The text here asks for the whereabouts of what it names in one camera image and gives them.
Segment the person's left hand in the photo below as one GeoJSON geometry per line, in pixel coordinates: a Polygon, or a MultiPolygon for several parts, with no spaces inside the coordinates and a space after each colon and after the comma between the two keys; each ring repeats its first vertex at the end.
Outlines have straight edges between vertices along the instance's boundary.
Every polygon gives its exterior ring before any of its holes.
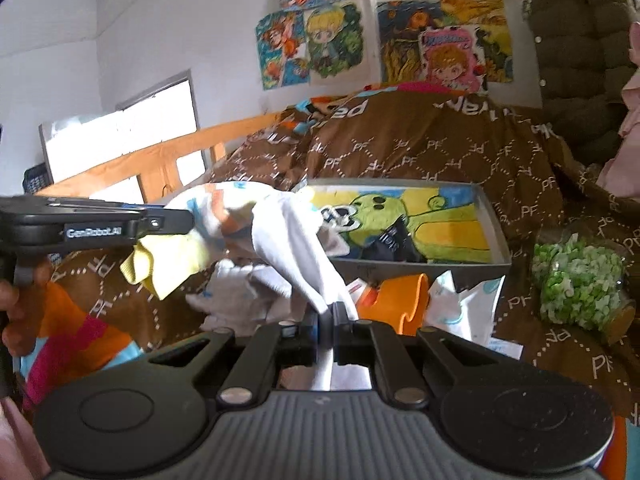
{"type": "Polygon", "coordinates": [[[2,330],[2,342],[11,356],[27,356],[35,348],[51,275],[51,263],[44,258],[35,267],[34,281],[29,286],[18,288],[1,281],[1,311],[8,317],[8,324],[2,330]]]}

